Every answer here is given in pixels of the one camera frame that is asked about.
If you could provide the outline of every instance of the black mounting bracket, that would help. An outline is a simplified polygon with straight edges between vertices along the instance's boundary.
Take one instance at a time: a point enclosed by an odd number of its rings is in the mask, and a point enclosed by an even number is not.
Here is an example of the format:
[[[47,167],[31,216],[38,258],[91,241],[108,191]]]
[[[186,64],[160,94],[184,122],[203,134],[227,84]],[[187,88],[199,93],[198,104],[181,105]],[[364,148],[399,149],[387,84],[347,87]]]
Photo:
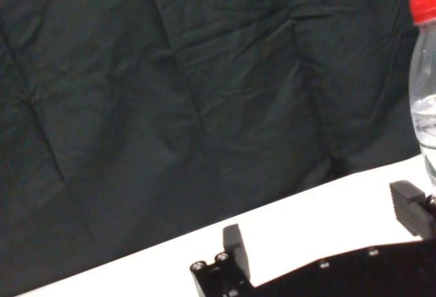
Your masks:
[[[432,197],[409,181],[397,181],[390,184],[397,220],[414,236],[423,239],[436,238],[435,205]]]
[[[399,214],[405,222],[410,222],[413,212],[409,214],[406,210],[425,197],[406,184],[391,187],[396,207],[400,207]],[[423,215],[419,221],[426,225],[414,224],[411,230],[416,234],[430,234],[434,227],[428,220]],[[436,240],[433,239],[327,257],[257,287],[249,280],[247,253],[238,225],[224,229],[223,244],[224,252],[215,257],[214,264],[191,265],[200,297],[436,296]]]

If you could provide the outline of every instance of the screw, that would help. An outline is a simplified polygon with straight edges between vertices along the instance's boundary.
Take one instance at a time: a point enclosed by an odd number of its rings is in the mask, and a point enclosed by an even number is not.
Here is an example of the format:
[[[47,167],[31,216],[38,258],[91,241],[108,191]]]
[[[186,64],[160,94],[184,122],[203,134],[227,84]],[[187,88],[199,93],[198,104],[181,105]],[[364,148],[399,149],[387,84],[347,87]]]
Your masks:
[[[368,250],[368,255],[369,256],[377,256],[377,255],[379,255],[380,254],[380,251],[377,249],[377,248],[375,248],[375,247],[371,247],[369,250]]]
[[[436,206],[436,196],[430,195],[427,198],[427,202],[429,203],[430,206]]]
[[[218,254],[217,257],[215,258],[215,260],[217,260],[218,262],[224,262],[229,258],[229,254],[227,253],[221,253]]]
[[[320,268],[329,268],[329,267],[330,267],[329,262],[327,262],[326,260],[320,261]]]
[[[206,266],[206,263],[204,263],[203,261],[196,262],[196,263],[191,265],[191,271],[193,271],[193,272],[200,271],[205,266]]]

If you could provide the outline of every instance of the plastic water bottle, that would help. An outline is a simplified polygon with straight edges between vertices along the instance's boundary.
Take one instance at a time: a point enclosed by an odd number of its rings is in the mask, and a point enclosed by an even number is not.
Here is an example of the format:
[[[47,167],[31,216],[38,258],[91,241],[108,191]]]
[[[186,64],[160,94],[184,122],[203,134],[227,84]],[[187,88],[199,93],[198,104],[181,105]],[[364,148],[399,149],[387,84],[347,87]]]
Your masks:
[[[409,74],[411,117],[436,196],[436,0],[410,0],[410,9],[420,30]]]

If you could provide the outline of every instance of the white table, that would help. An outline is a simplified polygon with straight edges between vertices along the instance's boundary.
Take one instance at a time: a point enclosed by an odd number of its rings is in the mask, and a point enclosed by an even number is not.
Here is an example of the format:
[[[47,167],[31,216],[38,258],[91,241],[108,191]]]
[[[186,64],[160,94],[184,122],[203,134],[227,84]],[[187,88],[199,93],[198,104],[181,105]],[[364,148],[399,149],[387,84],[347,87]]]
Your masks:
[[[393,211],[389,183],[403,179],[429,191],[421,156],[321,185],[25,296],[195,297],[189,266],[213,262],[223,249],[222,229],[233,223],[239,223],[254,285],[329,255],[417,240]]]

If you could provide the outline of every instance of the bolt head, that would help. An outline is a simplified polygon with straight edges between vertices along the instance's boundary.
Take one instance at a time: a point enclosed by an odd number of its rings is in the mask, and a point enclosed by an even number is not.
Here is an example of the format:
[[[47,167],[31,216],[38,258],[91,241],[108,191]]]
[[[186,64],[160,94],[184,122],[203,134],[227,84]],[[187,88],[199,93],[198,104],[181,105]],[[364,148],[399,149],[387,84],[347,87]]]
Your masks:
[[[227,254],[227,253],[220,253],[220,254],[217,255],[215,260],[217,262],[224,262],[224,261],[228,260],[228,258],[229,258],[229,254]]]
[[[380,254],[380,251],[377,248],[375,248],[375,247],[372,247],[372,248],[370,248],[368,250],[368,255],[371,256],[371,257],[377,256],[379,254]]]
[[[197,272],[197,271],[200,271],[201,269],[203,269],[204,267],[206,267],[206,263],[205,262],[203,262],[203,261],[196,262],[196,263],[191,265],[191,271]]]
[[[320,268],[330,268],[330,263],[326,260],[320,261]]]

